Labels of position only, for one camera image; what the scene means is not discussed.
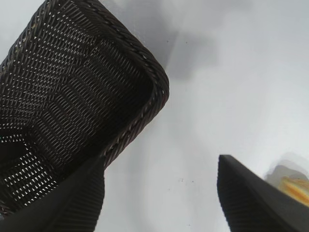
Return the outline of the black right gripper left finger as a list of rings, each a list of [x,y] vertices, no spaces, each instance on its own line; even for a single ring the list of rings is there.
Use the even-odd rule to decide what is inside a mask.
[[[104,159],[93,157],[46,196],[2,220],[0,230],[92,232],[104,195]]]

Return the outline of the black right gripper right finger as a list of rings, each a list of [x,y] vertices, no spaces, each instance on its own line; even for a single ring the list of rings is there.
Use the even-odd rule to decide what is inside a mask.
[[[307,232],[308,206],[258,177],[231,155],[218,158],[217,194],[232,232]]]

